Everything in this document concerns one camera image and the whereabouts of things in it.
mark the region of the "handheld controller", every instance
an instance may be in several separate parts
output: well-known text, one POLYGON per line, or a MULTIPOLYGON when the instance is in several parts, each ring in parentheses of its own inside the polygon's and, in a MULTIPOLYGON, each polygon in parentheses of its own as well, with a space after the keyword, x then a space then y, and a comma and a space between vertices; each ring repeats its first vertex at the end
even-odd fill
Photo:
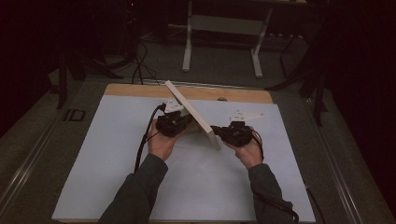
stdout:
POLYGON ((222 141, 236 147, 242 147, 248 144, 253 138, 253 132, 250 127, 245 125, 244 121, 232 121, 228 127, 210 126, 215 135, 218 135, 222 141))
POLYGON ((192 121, 192 115, 181 116, 180 111, 164 113, 158 117, 156 128, 160 133, 167 137, 175 137, 186 129, 187 125, 192 121))

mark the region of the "table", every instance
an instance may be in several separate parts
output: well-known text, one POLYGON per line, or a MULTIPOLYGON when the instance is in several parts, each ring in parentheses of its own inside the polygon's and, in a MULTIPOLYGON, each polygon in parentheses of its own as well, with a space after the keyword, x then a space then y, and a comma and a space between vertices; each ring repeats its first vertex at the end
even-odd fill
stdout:
MULTIPOLYGON (((229 123, 228 117, 224 116, 227 111, 236 111, 237 107, 264 110, 266 118, 254 120, 254 125, 262 133, 265 145, 271 148, 264 150, 267 163, 278 178, 285 200, 294 203, 301 221, 315 221, 280 113, 272 104, 268 92, 192 87, 177 89, 209 123, 219 126, 229 123), (229 102, 216 101, 219 97, 229 102)), ((94 222, 101 216, 125 176, 133 170, 136 145, 142 136, 139 131, 144 131, 146 127, 143 126, 147 126, 149 121, 146 118, 150 116, 147 108, 153 109, 169 96, 171 93, 164 86, 111 84, 106 88, 64 185, 53 219, 94 222)), ((151 221, 255 219, 247 171, 226 146, 220 150, 211 148, 202 133, 189 133, 177 141, 166 163, 169 171, 160 186, 151 221)))
POLYGON ((308 6, 305 0, 248 0, 246 3, 260 3, 267 4, 269 7, 265 12, 265 18, 262 21, 258 20, 242 20, 235 18, 225 18, 218 16, 207 16, 197 15, 192 12, 192 0, 189 1, 188 19, 187 19, 187 40, 186 48, 184 51, 183 66, 184 72, 190 71, 191 64, 191 35, 192 30, 204 30, 223 32, 240 35, 256 35, 258 37, 257 43, 253 49, 251 49, 251 58, 254 67, 254 73, 257 78, 262 77, 262 68, 260 66, 259 51, 262 46, 262 41, 265 37, 265 32, 268 27, 268 23, 271 19, 274 6, 278 4, 292 4, 298 6, 308 6))

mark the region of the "black cord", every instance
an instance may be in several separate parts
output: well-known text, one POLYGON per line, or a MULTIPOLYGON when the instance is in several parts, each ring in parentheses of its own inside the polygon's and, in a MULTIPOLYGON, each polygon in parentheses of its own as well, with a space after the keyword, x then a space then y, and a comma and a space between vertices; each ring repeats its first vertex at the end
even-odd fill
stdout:
POLYGON ((141 64, 142 62, 145 60, 146 56, 148 55, 148 48, 142 44, 141 42, 139 42, 140 45, 142 45, 145 48, 145 54, 143 55, 143 57, 141 58, 141 60, 139 61, 139 57, 136 54, 136 61, 137 61, 137 67, 134 69, 134 73, 132 74, 132 84, 134 84, 134 77, 136 76, 137 71, 139 72, 139 77, 140 77, 140 82, 143 84, 143 80, 142 80, 142 71, 141 71, 141 64))
POLYGON ((315 204, 315 206, 317 207, 318 212, 319 212, 319 214, 320 214, 320 218, 322 219, 323 223, 326 224, 326 220, 324 219, 323 213, 322 213, 321 209, 319 208, 318 202, 317 202, 317 200, 315 199, 314 194, 313 194, 312 191, 309 189, 309 186, 308 186, 307 184, 305 184, 305 188, 306 188, 306 191, 308 192, 309 196, 311 196, 312 201, 314 201, 314 204, 315 204))
POLYGON ((259 193, 255 193, 254 195, 256 195, 257 197, 260 198, 260 200, 262 200, 263 202, 283 211, 286 213, 289 213, 292 217, 294 217, 294 223, 298 223, 298 221, 300 220, 299 216, 297 215, 296 212, 294 212, 291 208, 284 206, 282 204, 279 203, 275 203, 267 198, 265 198, 264 196, 260 195, 259 193))
POLYGON ((260 151, 262 152, 262 160, 264 160, 264 151, 262 150, 262 137, 260 136, 260 134, 254 130, 252 130, 255 134, 257 134, 257 136, 259 136, 260 139, 258 139, 254 134, 252 134, 251 136, 253 137, 254 141, 257 142, 257 144, 259 144, 260 147, 260 151))
POLYGON ((134 163, 134 173, 136 173, 136 171, 139 169, 139 166, 140 166, 140 158, 142 157, 142 152, 143 152, 143 146, 144 146, 144 145, 147 143, 147 141, 148 141, 148 134, 149 134, 149 128, 150 128, 150 126, 151 126, 151 122, 152 122, 152 120, 154 119, 154 116, 155 116, 155 114, 157 113, 157 111, 158 111, 159 109, 165 110, 165 108, 166 108, 166 104, 161 104, 161 105, 158 105, 158 106, 155 108, 155 110, 152 112, 151 118, 150 118, 149 121, 148 121, 148 127, 147 127, 147 129, 146 129, 145 134, 143 134, 142 141, 140 142, 139 149, 137 150, 136 161, 135 161, 135 163, 134 163))
MULTIPOLYGON (((147 52, 148 51, 147 46, 145 44, 143 44, 143 43, 140 43, 140 44, 145 48, 145 50, 147 52)), ((157 84, 160 86, 160 83, 158 82, 157 78, 155 78, 157 76, 157 72, 154 69, 149 68, 143 60, 142 60, 141 64, 146 68, 146 70, 149 73, 150 77, 153 78, 157 82, 157 84)))

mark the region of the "white panel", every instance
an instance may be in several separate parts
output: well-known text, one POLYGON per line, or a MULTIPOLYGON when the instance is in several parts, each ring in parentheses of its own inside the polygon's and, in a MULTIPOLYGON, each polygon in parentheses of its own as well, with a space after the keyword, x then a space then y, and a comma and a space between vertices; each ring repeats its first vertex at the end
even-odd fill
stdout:
MULTIPOLYGON (((98 219, 134 169, 140 140, 151 112, 167 99, 104 96, 53 213, 56 220, 98 219)), ((314 222, 301 174, 277 105, 190 100, 211 125, 228 126, 237 110, 263 113, 247 121, 264 142, 265 162, 276 175, 283 197, 302 222, 314 222)), ((248 171, 223 144, 220 150, 203 133, 183 135, 166 161, 152 220, 255 220, 248 171)), ((144 149, 142 160, 147 154, 144 149)))

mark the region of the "metal rail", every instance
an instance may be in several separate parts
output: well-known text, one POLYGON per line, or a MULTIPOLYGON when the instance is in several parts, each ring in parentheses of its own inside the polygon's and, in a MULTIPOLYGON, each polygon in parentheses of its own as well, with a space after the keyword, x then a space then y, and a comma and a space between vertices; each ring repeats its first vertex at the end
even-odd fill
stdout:
POLYGON ((68 98, 65 101, 64 106, 53 116, 53 118, 51 118, 50 123, 47 125, 47 127, 45 128, 44 132, 40 135, 40 137, 37 139, 29 155, 26 157, 24 162, 15 172, 6 190, 1 195, 0 223, 4 221, 7 212, 11 208, 12 204, 15 202, 24 184, 26 183, 33 169, 37 165, 48 141, 50 140, 53 131, 57 127, 58 122, 62 120, 62 118, 64 117, 67 107, 71 105, 73 99, 76 97, 78 90, 80 89, 81 86, 82 86, 82 82, 73 82, 73 84, 69 88, 68 98))
POLYGON ((330 173, 332 175, 332 180, 334 181, 334 184, 337 188, 338 194, 340 196, 341 202, 344 205, 344 208, 346 210, 346 215, 349 219, 350 223, 353 224, 361 224, 363 221, 361 220, 361 215, 359 214, 358 208, 356 207, 355 202, 353 201, 352 195, 350 194, 349 187, 347 185, 347 182, 345 181, 340 167, 338 166, 338 163, 332 153, 332 148, 329 146, 329 143, 326 139, 326 135, 323 133, 323 131, 318 127, 314 117, 312 116, 312 102, 311 100, 308 99, 303 99, 303 105, 307 111, 307 113, 311 116, 308 116, 311 123, 313 124, 313 127, 315 127, 315 130, 320 138, 320 143, 322 144, 322 147, 326 153, 327 157, 327 163, 330 168, 330 173))

